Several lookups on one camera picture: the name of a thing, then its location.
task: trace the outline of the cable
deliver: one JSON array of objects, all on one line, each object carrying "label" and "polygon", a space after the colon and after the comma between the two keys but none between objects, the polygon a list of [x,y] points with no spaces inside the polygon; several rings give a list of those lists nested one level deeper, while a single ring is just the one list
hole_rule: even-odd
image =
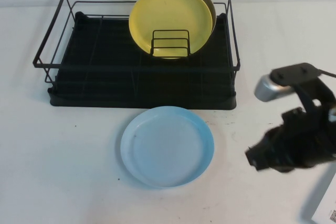
[{"label": "cable", "polygon": [[322,69],[319,69],[319,70],[321,71],[322,74],[325,74],[326,76],[330,76],[330,77],[336,78],[336,74],[334,74],[334,73],[329,73],[329,72],[326,72],[326,71],[324,71]]}]

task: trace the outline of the light blue plate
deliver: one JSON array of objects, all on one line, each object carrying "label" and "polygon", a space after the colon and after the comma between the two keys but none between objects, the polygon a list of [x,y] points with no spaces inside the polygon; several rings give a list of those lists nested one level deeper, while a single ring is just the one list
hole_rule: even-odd
[{"label": "light blue plate", "polygon": [[214,139],[193,112],[172,106],[138,115],[121,139],[129,172],[154,187],[184,185],[201,175],[214,155]]}]

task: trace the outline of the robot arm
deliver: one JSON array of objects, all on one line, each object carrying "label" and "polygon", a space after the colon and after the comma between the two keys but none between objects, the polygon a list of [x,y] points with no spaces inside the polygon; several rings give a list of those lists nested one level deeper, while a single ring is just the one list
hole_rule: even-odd
[{"label": "robot arm", "polygon": [[[335,77],[301,63],[275,69],[261,78],[255,91],[258,99],[267,102],[296,93],[305,111],[296,108],[282,114],[283,125],[270,129],[246,151],[256,170],[273,168],[286,173],[336,161],[336,99],[318,78],[321,74]],[[321,105],[316,106],[314,99]]]}]

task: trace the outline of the plate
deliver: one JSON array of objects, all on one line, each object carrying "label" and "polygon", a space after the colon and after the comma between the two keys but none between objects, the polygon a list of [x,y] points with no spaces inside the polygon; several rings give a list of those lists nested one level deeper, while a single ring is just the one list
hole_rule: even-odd
[{"label": "plate", "polygon": [[163,106],[138,115],[127,126],[120,148],[122,160],[135,178],[165,188],[200,176],[214,155],[214,139],[193,112]]},{"label": "plate", "polygon": [[189,31],[190,53],[193,54],[209,39],[213,18],[203,0],[138,0],[130,14],[129,27],[133,40],[145,52],[150,54],[154,37],[153,56],[186,57],[188,32],[185,30]]}]

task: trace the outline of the black wire dish rack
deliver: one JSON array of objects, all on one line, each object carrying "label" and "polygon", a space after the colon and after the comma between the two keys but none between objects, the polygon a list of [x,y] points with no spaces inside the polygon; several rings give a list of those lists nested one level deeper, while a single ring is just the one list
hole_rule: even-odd
[{"label": "black wire dish rack", "polygon": [[[114,9],[109,9],[120,5],[131,8],[135,2],[60,0],[33,61],[36,68],[44,69],[45,82],[52,84],[48,88],[50,103],[55,106],[153,108],[174,105],[187,109],[234,109],[234,85],[240,59],[231,0],[214,2],[223,11],[201,50],[191,54],[186,36],[183,48],[187,57],[168,60],[153,56],[155,40],[160,39],[155,37],[156,31],[153,31],[151,53],[147,54],[130,35],[129,12],[112,14]],[[50,63],[43,63],[43,55],[51,57]]]}]

